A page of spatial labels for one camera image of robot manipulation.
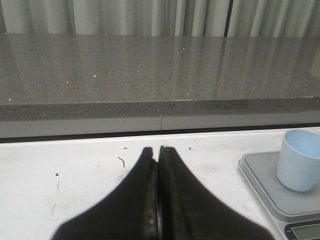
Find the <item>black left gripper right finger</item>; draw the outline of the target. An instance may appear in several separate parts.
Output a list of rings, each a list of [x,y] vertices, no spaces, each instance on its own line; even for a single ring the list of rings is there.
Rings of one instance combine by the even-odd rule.
[[[173,147],[158,159],[158,200],[164,240],[272,240],[272,234],[211,194]]]

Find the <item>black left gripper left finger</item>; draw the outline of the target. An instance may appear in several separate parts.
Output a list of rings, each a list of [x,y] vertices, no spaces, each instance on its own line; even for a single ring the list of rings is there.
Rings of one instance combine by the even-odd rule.
[[[145,147],[122,182],[99,203],[63,223],[54,240],[157,240],[158,164]]]

